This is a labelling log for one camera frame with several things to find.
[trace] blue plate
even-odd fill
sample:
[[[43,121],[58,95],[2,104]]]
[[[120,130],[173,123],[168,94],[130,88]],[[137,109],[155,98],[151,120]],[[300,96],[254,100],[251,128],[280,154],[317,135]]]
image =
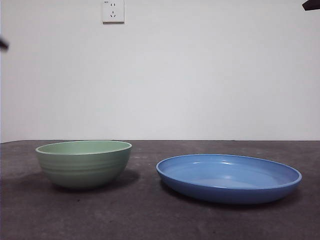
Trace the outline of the blue plate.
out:
[[[261,204],[291,193],[302,179],[296,169],[255,157],[195,154],[175,156],[156,165],[173,190],[224,204]]]

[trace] bowl rim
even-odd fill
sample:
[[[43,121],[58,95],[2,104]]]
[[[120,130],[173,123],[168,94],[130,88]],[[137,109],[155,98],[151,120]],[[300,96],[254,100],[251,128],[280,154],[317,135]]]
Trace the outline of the bowl rim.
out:
[[[125,143],[128,144],[127,147],[125,148],[121,148],[118,150],[110,150],[110,151],[97,151],[97,152],[87,152],[87,153],[53,153],[53,152],[46,152],[46,151],[41,151],[39,150],[42,147],[46,147],[46,146],[51,146],[51,145],[58,145],[58,144],[66,144],[66,143],[79,143],[79,142],[116,142],[116,143]],[[38,146],[35,151],[37,153],[40,154],[47,154],[47,155],[60,155],[60,156],[79,156],[79,155],[94,155],[94,154],[108,154],[108,153],[115,153],[115,152],[120,152],[120,151],[124,151],[127,149],[132,148],[132,144],[129,142],[125,142],[125,141],[113,141],[113,140],[80,140],[80,141],[63,141],[63,142],[55,142],[55,143],[50,143],[50,144],[45,144],[42,146]]]
[[[192,181],[186,181],[186,180],[182,180],[182,179],[179,179],[179,178],[176,178],[176,177],[172,177],[172,176],[169,176],[168,174],[165,174],[163,171],[161,171],[159,169],[159,165],[165,161],[169,161],[171,159],[174,159],[174,158],[181,158],[181,157],[186,157],[186,156],[205,156],[205,155],[214,155],[214,156],[233,156],[233,157],[240,157],[240,158],[248,158],[248,159],[254,159],[254,160],[263,160],[263,161],[266,161],[266,162],[270,162],[270,163],[274,163],[274,164],[278,164],[278,165],[282,165],[284,167],[287,167],[289,169],[292,169],[294,172],[296,172],[298,174],[298,178],[294,181],[291,181],[289,183],[285,183],[285,184],[280,184],[280,185],[275,185],[275,186],[269,186],[269,187],[255,187],[255,188],[245,188],[245,187],[224,187],[224,186],[214,186],[214,185],[209,185],[209,184],[199,184],[199,183],[195,183],[195,182],[192,182]],[[186,184],[190,184],[190,185],[195,185],[195,186],[198,186],[198,187],[207,187],[207,188],[217,188],[217,189],[229,189],[229,190],[271,190],[271,189],[280,189],[280,188],[285,188],[285,187],[289,187],[289,186],[293,186],[293,185],[296,185],[298,184],[301,180],[302,180],[302,174],[295,168],[291,167],[291,166],[288,166],[286,164],[283,164],[283,163],[280,163],[280,162],[277,162],[277,161],[271,161],[271,160],[267,160],[267,159],[263,159],[263,158],[258,158],[258,157],[252,157],[252,156],[242,156],[242,155],[233,155],[233,154],[213,154],[213,153],[201,153],[201,154],[186,154],[186,155],[179,155],[179,156],[172,156],[172,157],[169,157],[169,158],[166,158],[164,160],[161,160],[160,162],[158,162],[155,166],[156,170],[158,171],[158,173],[160,175],[164,175],[165,177],[169,178],[169,179],[172,179],[172,180],[175,180],[175,181],[178,181],[178,182],[181,182],[181,183],[186,183]]]

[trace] dark object in corner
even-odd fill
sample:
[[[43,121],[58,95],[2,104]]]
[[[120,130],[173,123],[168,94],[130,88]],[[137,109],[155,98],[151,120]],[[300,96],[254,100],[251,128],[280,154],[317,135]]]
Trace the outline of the dark object in corner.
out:
[[[302,7],[306,11],[320,9],[320,0],[308,0],[302,4]]]
[[[0,49],[1,50],[8,50],[9,48],[9,43],[7,43],[5,40],[0,37]]]

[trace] plate rim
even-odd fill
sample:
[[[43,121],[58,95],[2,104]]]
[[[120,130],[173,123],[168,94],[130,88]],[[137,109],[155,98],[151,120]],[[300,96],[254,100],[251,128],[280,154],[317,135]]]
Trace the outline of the plate rim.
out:
[[[298,178],[292,182],[286,183],[286,184],[281,184],[281,185],[276,185],[276,186],[270,186],[270,187],[256,187],[256,188],[245,188],[245,187],[224,187],[224,186],[212,186],[212,185],[208,185],[208,184],[198,184],[198,183],[194,183],[191,181],[186,181],[186,180],[181,180],[175,177],[171,177],[167,174],[165,174],[163,171],[161,171],[159,169],[159,165],[162,162],[168,161],[170,159],[174,159],[174,158],[180,158],[180,157],[186,157],[186,156],[205,156],[205,155],[210,155],[210,156],[232,156],[232,157],[241,157],[241,158],[248,158],[248,159],[255,159],[255,160],[263,160],[266,162],[270,162],[270,163],[274,163],[274,164],[279,164],[282,165],[284,167],[287,167],[289,169],[292,169],[294,172],[296,172],[298,174]],[[272,161],[272,160],[268,160],[268,159],[263,159],[263,158],[258,158],[258,157],[253,157],[253,156],[243,156],[243,155],[233,155],[233,154],[218,154],[218,153],[199,153],[199,154],[185,154],[185,155],[179,155],[179,156],[172,156],[172,157],[168,157],[166,159],[163,159],[161,161],[159,161],[156,166],[155,166],[157,172],[161,175],[164,175],[165,177],[178,181],[178,182],[182,182],[182,183],[186,183],[186,184],[190,184],[190,185],[195,185],[195,186],[199,186],[199,187],[207,187],[207,188],[217,188],[217,189],[225,189],[225,190],[248,190],[248,191],[256,191],[256,190],[272,190],[272,189],[281,189],[281,188],[285,188],[285,187],[290,187],[293,185],[298,184],[301,180],[302,180],[302,174],[295,168],[277,162],[277,161]]]

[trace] outlet plate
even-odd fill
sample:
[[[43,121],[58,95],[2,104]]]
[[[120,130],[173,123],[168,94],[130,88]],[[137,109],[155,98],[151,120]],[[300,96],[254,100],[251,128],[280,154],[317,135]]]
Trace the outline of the outlet plate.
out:
[[[125,0],[104,0],[102,3],[103,23],[125,22]]]

